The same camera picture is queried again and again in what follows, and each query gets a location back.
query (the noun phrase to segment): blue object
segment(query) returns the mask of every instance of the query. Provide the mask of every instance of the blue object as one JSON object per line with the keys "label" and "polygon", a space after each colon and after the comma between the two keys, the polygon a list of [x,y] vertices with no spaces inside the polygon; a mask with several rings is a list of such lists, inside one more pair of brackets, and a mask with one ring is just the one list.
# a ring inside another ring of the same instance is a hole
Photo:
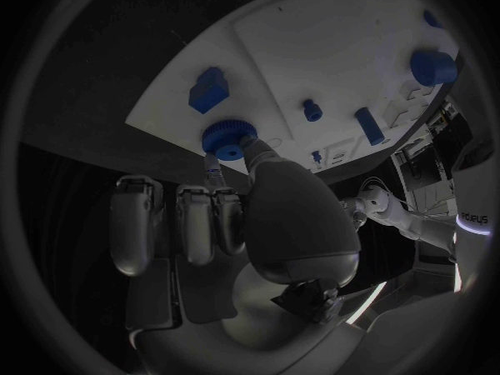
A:
{"label": "blue object", "polygon": [[321,160],[323,157],[321,157],[321,154],[318,151],[316,151],[316,152],[312,152],[312,158],[314,159],[314,161],[316,163],[319,164],[319,163],[321,163]]}
{"label": "blue object", "polygon": [[223,72],[217,67],[211,67],[191,87],[189,105],[204,114],[228,97],[229,86]]}
{"label": "blue object", "polygon": [[385,137],[367,107],[357,110],[354,116],[361,125],[365,135],[367,135],[368,141],[372,146],[384,141]]}
{"label": "blue object", "polygon": [[413,76],[423,86],[455,82],[458,76],[455,60],[445,52],[415,52],[410,66]]}
{"label": "blue object", "polygon": [[428,23],[431,27],[443,29],[443,25],[441,25],[436,17],[434,17],[429,11],[425,10],[423,12],[423,18],[425,22]]}
{"label": "blue object", "polygon": [[257,135],[257,130],[248,122],[229,119],[214,123],[202,135],[202,147],[205,153],[214,153],[219,160],[235,161],[243,157],[239,146],[243,136]]}
{"label": "blue object", "polygon": [[323,111],[317,104],[314,104],[313,100],[306,100],[302,105],[304,106],[304,115],[310,123],[316,122],[323,116]]}

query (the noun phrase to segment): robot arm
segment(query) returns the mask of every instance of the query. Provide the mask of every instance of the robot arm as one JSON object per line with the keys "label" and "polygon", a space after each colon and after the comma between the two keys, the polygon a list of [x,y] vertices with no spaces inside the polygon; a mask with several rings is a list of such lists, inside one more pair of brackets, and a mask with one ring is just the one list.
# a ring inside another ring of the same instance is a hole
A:
{"label": "robot arm", "polygon": [[356,230],[366,222],[366,218],[371,218],[382,225],[399,229],[405,238],[422,240],[453,255],[454,226],[405,210],[397,198],[379,186],[371,186],[357,197],[344,199],[341,203]]}

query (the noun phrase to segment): blue gear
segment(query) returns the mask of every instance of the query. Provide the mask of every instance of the blue gear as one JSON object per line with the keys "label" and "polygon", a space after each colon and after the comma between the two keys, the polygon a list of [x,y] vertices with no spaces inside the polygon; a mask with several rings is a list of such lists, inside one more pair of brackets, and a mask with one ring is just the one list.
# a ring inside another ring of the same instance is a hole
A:
{"label": "blue gear", "polygon": [[202,148],[205,153],[214,153],[219,160],[235,161],[243,157],[239,146],[244,136],[257,135],[257,130],[248,122],[228,119],[214,123],[202,135]]}

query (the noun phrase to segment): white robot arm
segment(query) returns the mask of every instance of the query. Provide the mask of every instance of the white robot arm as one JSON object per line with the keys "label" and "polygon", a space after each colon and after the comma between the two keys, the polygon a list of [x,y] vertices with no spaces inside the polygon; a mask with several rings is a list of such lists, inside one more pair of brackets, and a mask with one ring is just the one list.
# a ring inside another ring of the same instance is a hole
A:
{"label": "white robot arm", "polygon": [[382,225],[396,227],[405,238],[422,240],[454,255],[453,225],[405,210],[397,198],[379,186],[370,186],[357,197],[346,198],[341,203],[357,230],[371,218]]}

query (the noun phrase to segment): blue rectangular block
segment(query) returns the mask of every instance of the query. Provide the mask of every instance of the blue rectangular block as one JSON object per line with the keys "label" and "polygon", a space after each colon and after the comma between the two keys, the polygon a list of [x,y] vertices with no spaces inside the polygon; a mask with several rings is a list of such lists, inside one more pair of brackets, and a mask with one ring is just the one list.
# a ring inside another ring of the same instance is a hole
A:
{"label": "blue rectangular block", "polygon": [[199,76],[189,91],[189,105],[204,114],[228,97],[229,86],[223,72],[211,67]]}

